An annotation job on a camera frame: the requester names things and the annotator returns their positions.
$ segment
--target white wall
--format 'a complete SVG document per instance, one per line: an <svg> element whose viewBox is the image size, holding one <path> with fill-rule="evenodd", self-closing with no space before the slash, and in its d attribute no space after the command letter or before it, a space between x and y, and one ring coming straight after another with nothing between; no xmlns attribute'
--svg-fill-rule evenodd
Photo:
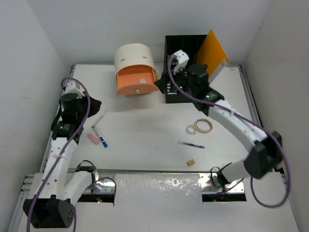
<svg viewBox="0 0 309 232"><path fill-rule="evenodd" d="M66 64L113 63L115 50L144 43L163 62L165 35L218 36L243 62L271 0L28 0Z"/></svg>
<svg viewBox="0 0 309 232"><path fill-rule="evenodd" d="M274 0L245 65L264 126L283 137L300 231L309 231L308 38L309 1Z"/></svg>
<svg viewBox="0 0 309 232"><path fill-rule="evenodd" d="M38 172L67 70L26 0L0 2L0 231Z"/></svg>

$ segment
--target black cable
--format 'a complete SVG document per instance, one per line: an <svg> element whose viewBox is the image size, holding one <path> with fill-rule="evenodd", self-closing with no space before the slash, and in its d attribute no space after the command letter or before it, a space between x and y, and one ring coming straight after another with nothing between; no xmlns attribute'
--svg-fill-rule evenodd
<svg viewBox="0 0 309 232"><path fill-rule="evenodd" d="M217 168L218 171L220 170L220 168L219 168L219 167L212 167L212 168L211 168L211 182L212 182L212 185L213 185L215 188L218 189L218 188L220 188L221 186L219 186L219 187L215 186L214 181L213 181L213 178L212 178L212 170L213 170L214 168Z"/></svg>
<svg viewBox="0 0 309 232"><path fill-rule="evenodd" d="M80 164L79 164L77 167L81 166L81 164L82 164L83 162L88 162L88 163L90 163L92 166L95 167L95 165L94 165L92 162L88 161L88 160L83 160L82 162L80 162Z"/></svg>

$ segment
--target wooden block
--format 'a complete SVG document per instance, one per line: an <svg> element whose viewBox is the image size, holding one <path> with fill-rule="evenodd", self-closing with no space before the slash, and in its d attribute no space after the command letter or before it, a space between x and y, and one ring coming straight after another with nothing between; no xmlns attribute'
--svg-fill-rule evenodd
<svg viewBox="0 0 309 232"><path fill-rule="evenodd" d="M189 160L189 161L187 162L187 164L188 164L188 166L191 166L191 165L195 164L194 159Z"/></svg>

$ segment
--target black crate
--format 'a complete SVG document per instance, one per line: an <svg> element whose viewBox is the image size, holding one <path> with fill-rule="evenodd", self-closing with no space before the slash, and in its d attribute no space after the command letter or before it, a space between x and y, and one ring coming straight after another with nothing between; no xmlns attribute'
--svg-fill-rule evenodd
<svg viewBox="0 0 309 232"><path fill-rule="evenodd" d="M197 53L202 46L206 35L167 35L165 36L165 50L164 50L164 71L167 71L168 60L174 52L178 50L184 51L188 54L190 60L188 64L195 64L197 61ZM173 84L168 81L168 91L165 94L166 103L186 103L192 102L184 95L179 93Z"/></svg>

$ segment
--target pink eraser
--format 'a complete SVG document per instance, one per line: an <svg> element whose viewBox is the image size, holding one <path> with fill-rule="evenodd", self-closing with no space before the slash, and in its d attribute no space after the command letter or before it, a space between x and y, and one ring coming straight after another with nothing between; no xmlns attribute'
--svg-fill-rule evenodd
<svg viewBox="0 0 309 232"><path fill-rule="evenodd" d="M100 143L100 139L98 139L96 136L94 136L91 133L87 134L87 137L95 144L98 145Z"/></svg>

